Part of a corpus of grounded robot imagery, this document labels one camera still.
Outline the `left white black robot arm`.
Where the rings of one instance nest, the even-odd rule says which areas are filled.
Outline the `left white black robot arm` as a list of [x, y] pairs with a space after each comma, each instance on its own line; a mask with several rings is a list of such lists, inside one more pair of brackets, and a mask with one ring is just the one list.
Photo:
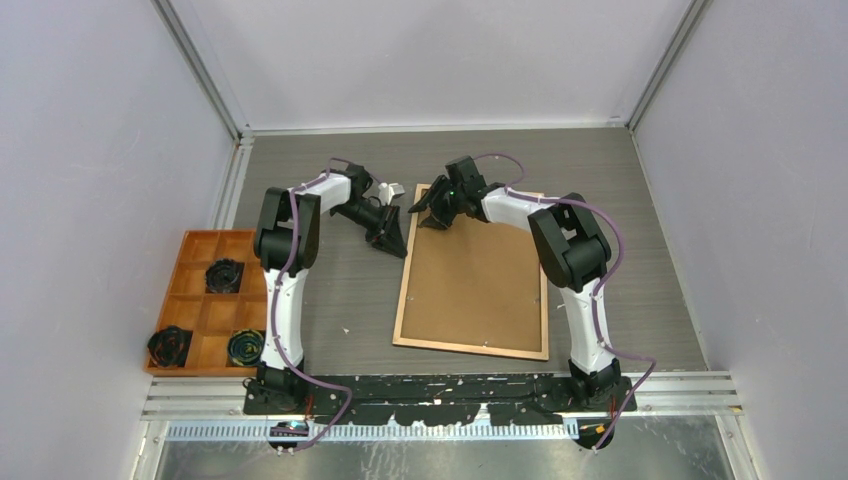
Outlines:
[[338, 214], [352, 221], [364, 229], [369, 246], [403, 259], [408, 250], [394, 201], [404, 193], [400, 184], [379, 180], [352, 162], [343, 170], [326, 168], [299, 186], [266, 191], [254, 236], [268, 299], [256, 382], [280, 412], [298, 412], [313, 384], [303, 371], [302, 309], [320, 247], [321, 216]]

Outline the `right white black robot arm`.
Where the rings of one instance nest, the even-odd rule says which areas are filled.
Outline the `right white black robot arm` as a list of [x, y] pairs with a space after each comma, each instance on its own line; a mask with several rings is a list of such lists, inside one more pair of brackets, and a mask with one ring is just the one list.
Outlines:
[[421, 226], [436, 230], [449, 229], [464, 214], [529, 232], [543, 273], [563, 298], [572, 400], [591, 411], [610, 398], [622, 378], [603, 299], [612, 248], [597, 222], [600, 213], [581, 195], [555, 198], [488, 182], [475, 158], [464, 156], [447, 163], [410, 210], [425, 213]]

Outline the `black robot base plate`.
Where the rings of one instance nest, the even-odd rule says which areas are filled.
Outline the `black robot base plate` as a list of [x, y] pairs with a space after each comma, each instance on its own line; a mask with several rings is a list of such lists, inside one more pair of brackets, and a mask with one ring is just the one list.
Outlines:
[[324, 375], [316, 384], [287, 382], [285, 392], [268, 380], [243, 385], [247, 415], [294, 415], [322, 424], [338, 416], [342, 425], [466, 426], [487, 415], [494, 426], [553, 425], [567, 413], [607, 420], [618, 407], [636, 408], [626, 397], [627, 377], [595, 396], [571, 377], [550, 373]]

